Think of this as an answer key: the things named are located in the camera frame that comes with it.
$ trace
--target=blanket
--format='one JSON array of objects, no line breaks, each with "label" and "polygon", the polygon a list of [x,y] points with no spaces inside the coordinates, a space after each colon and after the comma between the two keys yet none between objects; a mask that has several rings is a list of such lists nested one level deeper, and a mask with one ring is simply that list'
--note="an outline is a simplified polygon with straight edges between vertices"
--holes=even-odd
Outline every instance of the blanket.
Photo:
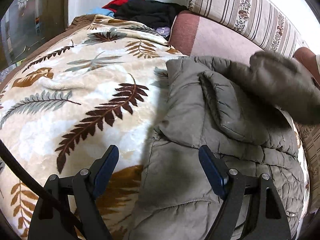
[{"label": "blanket", "polygon": [[[96,15],[71,29],[1,84],[0,138],[42,186],[51,174],[89,168],[117,145],[119,162],[96,204],[113,239],[122,239],[145,143],[166,112],[165,62],[183,55],[137,22]],[[1,166],[0,189],[3,214],[26,238],[38,196],[7,166]],[[74,212],[71,197],[70,204]]]},{"label": "blanket", "polygon": [[[168,112],[154,129],[124,239],[205,239],[222,200],[201,168],[202,145],[244,175],[268,174],[292,236],[296,233],[308,185],[299,163],[301,141],[289,114],[297,112],[301,97],[311,104],[299,106],[300,120],[312,122],[320,91],[294,63],[282,59],[257,52],[250,67],[209,56],[167,62]],[[232,239],[241,236],[249,199],[244,197]]]}]

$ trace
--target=gray puffer jacket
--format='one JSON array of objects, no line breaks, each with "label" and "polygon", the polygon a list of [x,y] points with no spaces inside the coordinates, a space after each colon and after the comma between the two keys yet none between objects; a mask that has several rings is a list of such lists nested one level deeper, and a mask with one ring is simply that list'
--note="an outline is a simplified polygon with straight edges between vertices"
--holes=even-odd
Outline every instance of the gray puffer jacket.
[{"label": "gray puffer jacket", "polygon": [[[251,65],[251,70],[217,57],[167,62],[168,112],[146,146],[139,198],[124,239],[205,238],[222,200],[213,193],[199,163],[201,145],[208,145],[229,168],[244,175],[269,174],[284,205],[291,233],[295,233],[304,197],[297,140],[292,124],[271,104],[274,100],[290,111],[299,99],[292,98],[292,91],[289,97],[282,94],[273,98],[271,94],[276,85],[284,86],[286,72],[295,72],[296,78],[290,82],[296,80],[297,86],[290,86],[296,90],[301,82],[307,83],[300,86],[300,94],[305,97],[312,93],[311,98],[320,99],[320,91],[297,66],[286,62],[290,65],[287,68],[278,55],[262,52],[252,57],[255,66]],[[262,68],[263,75],[259,76],[257,72]],[[308,106],[317,107],[319,102]],[[310,112],[307,106],[303,110],[301,114]],[[248,203],[246,196],[233,239],[241,235]]]}]

